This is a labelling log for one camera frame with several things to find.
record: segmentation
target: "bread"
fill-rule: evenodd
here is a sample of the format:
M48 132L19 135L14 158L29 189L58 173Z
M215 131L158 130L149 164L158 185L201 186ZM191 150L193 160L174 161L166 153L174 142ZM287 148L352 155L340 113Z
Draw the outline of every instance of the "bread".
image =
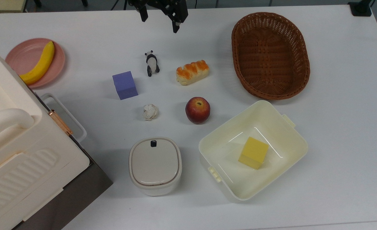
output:
M204 60L200 60L178 67L176 77L182 86L186 86L207 77L209 72L209 66Z

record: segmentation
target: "yellow banana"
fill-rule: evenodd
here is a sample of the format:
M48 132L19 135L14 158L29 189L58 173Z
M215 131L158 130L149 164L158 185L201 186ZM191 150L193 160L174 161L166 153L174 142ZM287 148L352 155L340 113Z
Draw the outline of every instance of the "yellow banana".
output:
M41 58L39 58L36 66L26 74L21 74L19 77L27 85L37 82L47 72L52 59L54 58L55 47L52 41L48 42L42 51Z

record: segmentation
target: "gray floor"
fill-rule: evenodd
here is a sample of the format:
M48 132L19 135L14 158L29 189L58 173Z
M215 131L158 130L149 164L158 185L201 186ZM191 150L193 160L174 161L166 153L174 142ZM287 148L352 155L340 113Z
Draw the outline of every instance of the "gray floor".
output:
M271 6L296 6L296 5L330 5L347 4L349 1L359 0L272 0ZM27 1L28 12L67 12L67 11L104 11L110 10L116 0L88 0L87 7L82 5L81 0L41 0L42 7L37 8L33 0ZM187 7L193 9L196 0L187 0ZM218 7L253 7L269 6L270 0L218 0ZM119 0L114 10L123 10L124 0ZM197 8L214 8L216 0L197 0ZM372 7L374 17L377 20L377 0Z

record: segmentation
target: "purple cube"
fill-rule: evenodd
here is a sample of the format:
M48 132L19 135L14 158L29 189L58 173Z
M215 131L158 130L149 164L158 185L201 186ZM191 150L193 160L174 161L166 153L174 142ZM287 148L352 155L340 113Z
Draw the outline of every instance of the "purple cube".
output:
M114 87L121 100L138 95L131 71L116 74L112 77Z

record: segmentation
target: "toy panda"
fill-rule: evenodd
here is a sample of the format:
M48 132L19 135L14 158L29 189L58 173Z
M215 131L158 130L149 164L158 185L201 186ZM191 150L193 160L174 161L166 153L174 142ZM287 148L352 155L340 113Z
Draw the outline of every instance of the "toy panda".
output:
M153 54L153 50L145 53L144 55L146 56L147 75L149 77L152 77L153 70L155 70L154 73L158 73L160 71L159 66L158 66L158 59Z

